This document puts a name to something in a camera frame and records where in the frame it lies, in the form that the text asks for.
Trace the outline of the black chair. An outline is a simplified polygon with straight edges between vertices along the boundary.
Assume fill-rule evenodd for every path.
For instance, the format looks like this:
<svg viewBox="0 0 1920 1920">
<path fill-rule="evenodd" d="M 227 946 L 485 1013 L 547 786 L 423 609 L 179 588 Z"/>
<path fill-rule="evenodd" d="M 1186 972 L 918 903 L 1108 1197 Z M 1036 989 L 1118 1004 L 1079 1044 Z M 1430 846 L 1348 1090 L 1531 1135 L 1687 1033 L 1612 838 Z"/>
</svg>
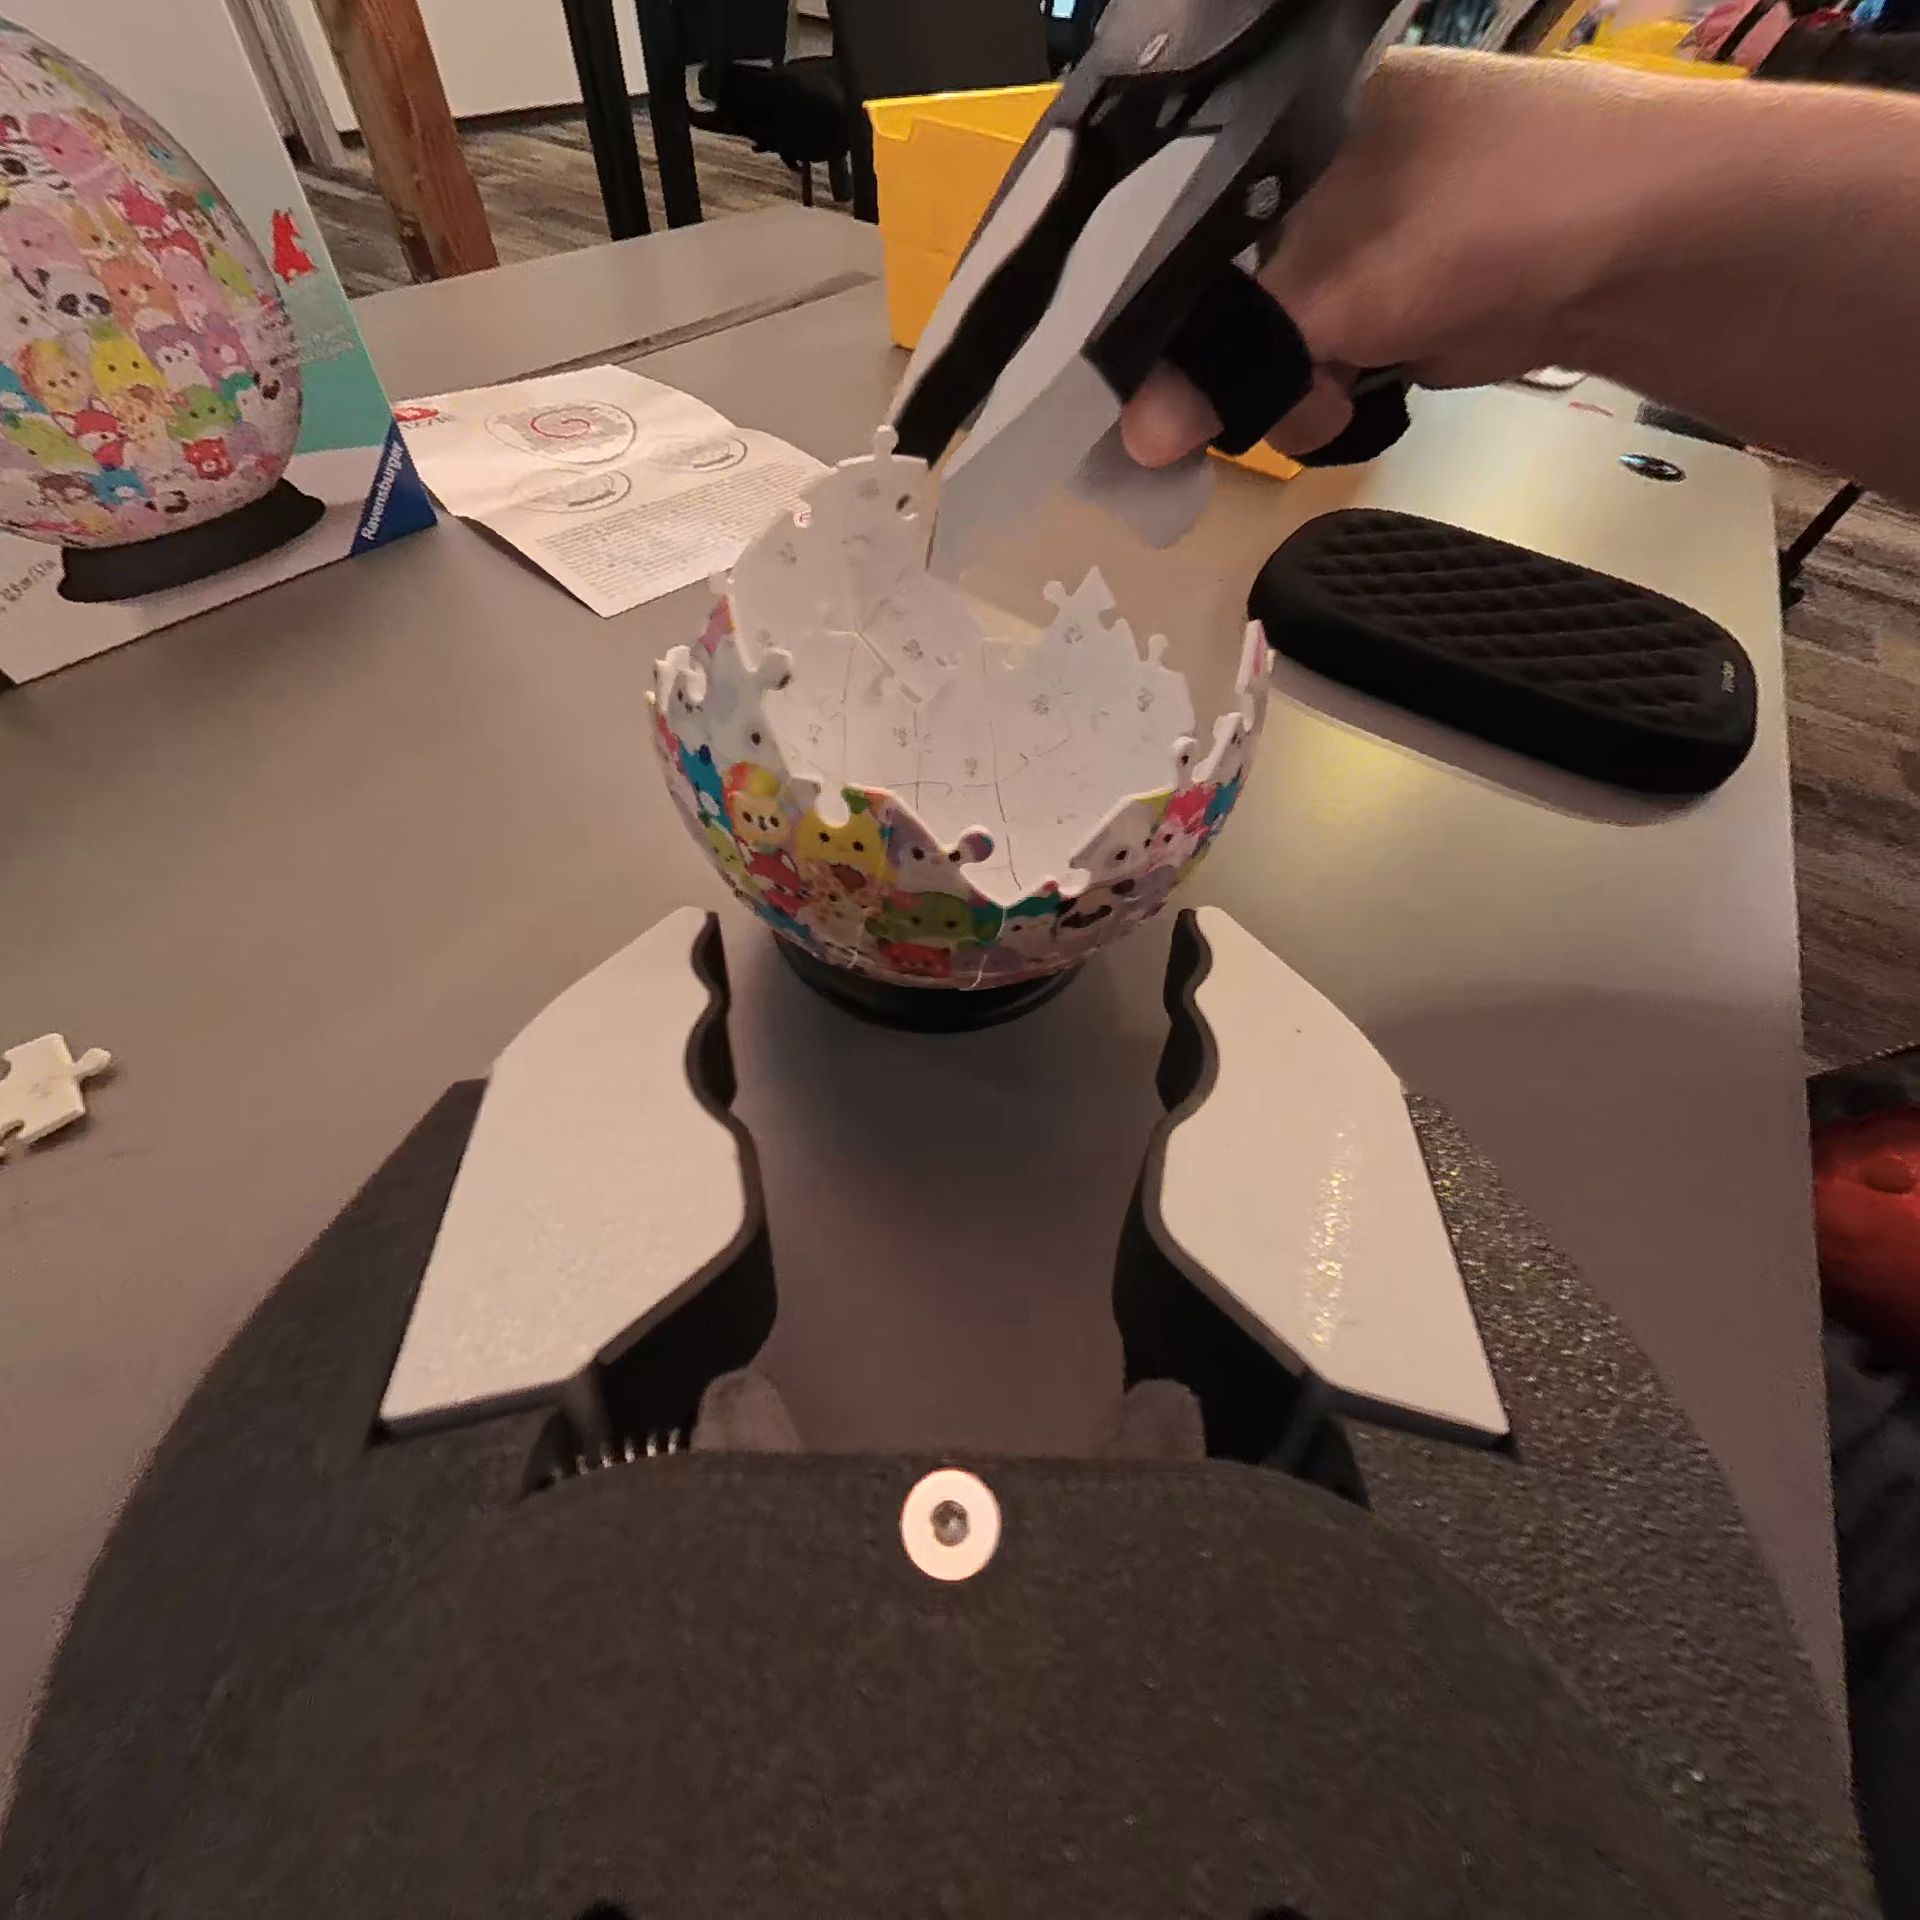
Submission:
<svg viewBox="0 0 1920 1920">
<path fill-rule="evenodd" d="M 779 163 L 804 207 L 824 175 L 834 204 L 874 222 L 873 102 L 1053 79 L 1040 4 L 832 3 L 826 54 L 792 52 L 795 13 L 786 3 L 636 4 L 663 182 L 668 132 L 710 132 Z"/>
</svg>

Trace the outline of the colourful puzzle box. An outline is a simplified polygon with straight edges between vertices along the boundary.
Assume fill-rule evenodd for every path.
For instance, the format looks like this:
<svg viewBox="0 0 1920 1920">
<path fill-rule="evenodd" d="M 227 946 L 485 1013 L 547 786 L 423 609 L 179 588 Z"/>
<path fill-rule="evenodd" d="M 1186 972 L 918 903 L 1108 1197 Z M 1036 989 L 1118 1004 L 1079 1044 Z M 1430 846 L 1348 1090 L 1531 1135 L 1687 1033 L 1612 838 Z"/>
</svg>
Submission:
<svg viewBox="0 0 1920 1920">
<path fill-rule="evenodd" d="M 437 525 L 218 3 L 2 7 L 2 676 Z"/>
</svg>

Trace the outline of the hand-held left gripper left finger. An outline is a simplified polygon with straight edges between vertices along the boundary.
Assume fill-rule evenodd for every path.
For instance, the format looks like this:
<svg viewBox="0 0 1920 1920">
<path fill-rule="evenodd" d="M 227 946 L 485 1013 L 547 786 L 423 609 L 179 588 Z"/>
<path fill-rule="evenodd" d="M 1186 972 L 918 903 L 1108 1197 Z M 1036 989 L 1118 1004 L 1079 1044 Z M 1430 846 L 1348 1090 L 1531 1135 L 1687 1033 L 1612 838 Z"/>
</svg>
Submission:
<svg viewBox="0 0 1920 1920">
<path fill-rule="evenodd" d="M 687 1451 L 774 1331 L 716 915 L 569 986 L 488 1074 L 379 1406 L 386 1438 L 525 1413 L 562 1464 Z"/>
</svg>

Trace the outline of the black wrist rest pad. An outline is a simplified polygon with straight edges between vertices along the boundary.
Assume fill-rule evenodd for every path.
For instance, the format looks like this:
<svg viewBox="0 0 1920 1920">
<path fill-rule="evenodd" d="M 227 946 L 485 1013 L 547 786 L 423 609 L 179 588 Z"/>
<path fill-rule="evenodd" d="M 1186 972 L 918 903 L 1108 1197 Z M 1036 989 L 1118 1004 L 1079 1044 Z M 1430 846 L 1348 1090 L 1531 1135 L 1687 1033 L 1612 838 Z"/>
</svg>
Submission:
<svg viewBox="0 0 1920 1920">
<path fill-rule="evenodd" d="M 1716 792 L 1760 731 L 1754 662 L 1716 621 L 1428 516 L 1310 519 L 1260 565 L 1246 613 L 1325 680 L 1631 796 Z"/>
</svg>

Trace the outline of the partly built puzzle ball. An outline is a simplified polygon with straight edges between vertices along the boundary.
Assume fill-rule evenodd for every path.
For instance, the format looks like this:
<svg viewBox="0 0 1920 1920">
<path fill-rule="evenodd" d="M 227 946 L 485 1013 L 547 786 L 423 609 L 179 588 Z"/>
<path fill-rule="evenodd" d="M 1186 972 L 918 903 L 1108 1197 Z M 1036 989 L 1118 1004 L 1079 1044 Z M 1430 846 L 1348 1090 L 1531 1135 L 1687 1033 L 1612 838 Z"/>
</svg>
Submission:
<svg viewBox="0 0 1920 1920">
<path fill-rule="evenodd" d="M 1208 725 L 1099 570 L 1038 629 L 926 563 L 924 460 L 819 476 L 652 669 L 684 829 L 770 935 L 902 986 L 1088 962 L 1157 918 L 1243 799 L 1276 652 L 1248 622 Z"/>
</svg>

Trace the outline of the person's right hand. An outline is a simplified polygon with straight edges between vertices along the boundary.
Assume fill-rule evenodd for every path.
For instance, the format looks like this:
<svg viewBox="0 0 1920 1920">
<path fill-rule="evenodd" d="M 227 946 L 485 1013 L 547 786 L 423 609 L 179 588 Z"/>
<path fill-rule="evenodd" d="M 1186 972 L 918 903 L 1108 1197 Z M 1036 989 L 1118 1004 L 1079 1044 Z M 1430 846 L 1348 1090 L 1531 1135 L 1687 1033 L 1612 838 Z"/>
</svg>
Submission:
<svg viewBox="0 0 1920 1920">
<path fill-rule="evenodd" d="M 1267 442 L 1296 458 L 1332 444 L 1368 371 L 1443 391 L 1597 372 L 1616 109 L 1571 60 L 1389 54 L 1256 272 L 1308 355 L 1307 395 Z"/>
</svg>

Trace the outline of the black puzzle ball stand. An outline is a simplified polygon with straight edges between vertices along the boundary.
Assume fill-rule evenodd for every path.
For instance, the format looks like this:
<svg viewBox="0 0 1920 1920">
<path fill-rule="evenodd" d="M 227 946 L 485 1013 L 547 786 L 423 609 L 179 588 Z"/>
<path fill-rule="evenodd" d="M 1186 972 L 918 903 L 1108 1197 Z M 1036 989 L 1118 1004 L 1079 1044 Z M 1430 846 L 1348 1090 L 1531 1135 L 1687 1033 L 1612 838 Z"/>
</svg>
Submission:
<svg viewBox="0 0 1920 1920">
<path fill-rule="evenodd" d="M 867 1026 L 915 1037 L 971 1037 L 1013 1025 L 1066 995 L 1086 970 L 1071 962 L 1058 972 L 990 986 L 915 985 L 881 981 L 813 955 L 772 935 L 782 966 L 820 1002 Z"/>
</svg>

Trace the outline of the brown wooden post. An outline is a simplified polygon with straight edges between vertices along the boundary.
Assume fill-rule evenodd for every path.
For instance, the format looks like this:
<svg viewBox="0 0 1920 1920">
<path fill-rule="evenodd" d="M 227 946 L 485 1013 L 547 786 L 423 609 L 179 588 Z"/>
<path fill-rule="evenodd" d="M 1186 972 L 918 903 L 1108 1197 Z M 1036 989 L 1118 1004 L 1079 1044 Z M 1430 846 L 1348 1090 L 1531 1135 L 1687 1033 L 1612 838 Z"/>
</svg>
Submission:
<svg viewBox="0 0 1920 1920">
<path fill-rule="evenodd" d="M 498 266 L 419 3 L 315 3 L 373 179 L 416 282 Z"/>
</svg>

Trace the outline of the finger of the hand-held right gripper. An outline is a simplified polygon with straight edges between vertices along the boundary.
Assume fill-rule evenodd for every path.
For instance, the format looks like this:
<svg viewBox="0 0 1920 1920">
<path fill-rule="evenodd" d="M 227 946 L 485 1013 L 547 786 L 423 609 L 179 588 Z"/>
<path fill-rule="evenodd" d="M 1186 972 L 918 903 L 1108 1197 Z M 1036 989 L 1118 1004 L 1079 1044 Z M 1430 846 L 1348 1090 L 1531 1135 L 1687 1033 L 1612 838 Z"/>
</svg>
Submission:
<svg viewBox="0 0 1920 1920">
<path fill-rule="evenodd" d="M 1237 225 L 1223 132 L 1042 128 L 1022 148 L 922 332 L 926 563 L 958 580 L 1069 493 L 1143 547 L 1213 503 L 1206 450 L 1147 469 L 1122 415 L 1220 277 Z"/>
<path fill-rule="evenodd" d="M 1115 243 L 1102 207 L 1115 141 L 1044 127 L 1020 152 L 894 391 L 894 448 L 934 466 L 964 428 L 1011 439 L 1036 417 L 1095 469 L 1115 428 L 1115 384 L 1090 359 L 1115 305 Z"/>
</svg>

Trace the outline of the orange object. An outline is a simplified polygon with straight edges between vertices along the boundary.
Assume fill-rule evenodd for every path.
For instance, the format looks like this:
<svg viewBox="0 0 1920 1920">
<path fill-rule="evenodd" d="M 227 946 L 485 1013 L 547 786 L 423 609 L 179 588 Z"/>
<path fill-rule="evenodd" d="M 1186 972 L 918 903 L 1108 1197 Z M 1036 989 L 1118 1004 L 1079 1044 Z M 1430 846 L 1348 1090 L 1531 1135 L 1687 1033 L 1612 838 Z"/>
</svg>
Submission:
<svg viewBox="0 0 1920 1920">
<path fill-rule="evenodd" d="M 1918 1368 L 1918 1111 L 1812 1130 L 1812 1198 L 1830 1319 Z"/>
</svg>

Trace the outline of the white instruction leaflet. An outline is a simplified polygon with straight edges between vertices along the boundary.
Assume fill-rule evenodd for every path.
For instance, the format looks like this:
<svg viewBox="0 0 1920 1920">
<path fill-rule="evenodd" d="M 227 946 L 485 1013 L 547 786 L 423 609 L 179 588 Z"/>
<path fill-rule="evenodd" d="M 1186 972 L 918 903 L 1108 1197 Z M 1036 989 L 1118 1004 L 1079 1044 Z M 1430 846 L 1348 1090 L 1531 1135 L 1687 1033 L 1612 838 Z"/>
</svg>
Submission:
<svg viewBox="0 0 1920 1920">
<path fill-rule="evenodd" d="M 437 504 L 599 617 L 716 575 L 826 466 L 616 364 L 398 402 Z"/>
</svg>

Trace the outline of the pile of white puzzle pieces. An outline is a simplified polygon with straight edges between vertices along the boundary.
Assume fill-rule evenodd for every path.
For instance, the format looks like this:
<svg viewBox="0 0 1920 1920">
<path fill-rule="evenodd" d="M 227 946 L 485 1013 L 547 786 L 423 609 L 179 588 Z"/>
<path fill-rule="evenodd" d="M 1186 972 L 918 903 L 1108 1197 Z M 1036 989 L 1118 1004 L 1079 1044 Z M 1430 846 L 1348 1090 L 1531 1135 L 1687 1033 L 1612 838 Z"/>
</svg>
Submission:
<svg viewBox="0 0 1920 1920">
<path fill-rule="evenodd" d="M 86 1088 L 115 1068 L 108 1048 L 79 1054 L 61 1033 L 38 1034 L 2 1056 L 2 1157 L 86 1121 Z"/>
</svg>

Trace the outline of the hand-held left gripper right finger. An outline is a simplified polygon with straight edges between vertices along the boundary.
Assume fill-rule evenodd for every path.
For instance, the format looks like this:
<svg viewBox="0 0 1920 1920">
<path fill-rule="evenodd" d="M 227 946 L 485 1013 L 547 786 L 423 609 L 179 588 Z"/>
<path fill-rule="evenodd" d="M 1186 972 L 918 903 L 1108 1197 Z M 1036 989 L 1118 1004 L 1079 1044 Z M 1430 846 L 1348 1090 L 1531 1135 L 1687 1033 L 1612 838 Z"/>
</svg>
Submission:
<svg viewBox="0 0 1920 1920">
<path fill-rule="evenodd" d="M 1165 1014 L 1165 1112 L 1116 1250 L 1127 1388 L 1179 1390 L 1202 1458 L 1308 1482 L 1359 1482 L 1348 1425 L 1510 1451 L 1379 1046 L 1216 906 L 1175 921 Z"/>
</svg>

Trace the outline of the yellow plastic bin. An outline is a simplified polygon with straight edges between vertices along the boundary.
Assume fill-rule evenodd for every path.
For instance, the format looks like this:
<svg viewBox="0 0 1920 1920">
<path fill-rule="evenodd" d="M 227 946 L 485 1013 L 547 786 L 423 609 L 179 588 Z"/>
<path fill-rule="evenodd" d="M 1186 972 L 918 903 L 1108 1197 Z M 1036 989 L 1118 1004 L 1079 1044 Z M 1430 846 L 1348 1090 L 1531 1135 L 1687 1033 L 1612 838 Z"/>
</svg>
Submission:
<svg viewBox="0 0 1920 1920">
<path fill-rule="evenodd" d="M 1040 131 L 1062 127 L 1065 88 L 926 95 L 870 109 L 889 314 L 910 359 L 1020 155 Z"/>
</svg>

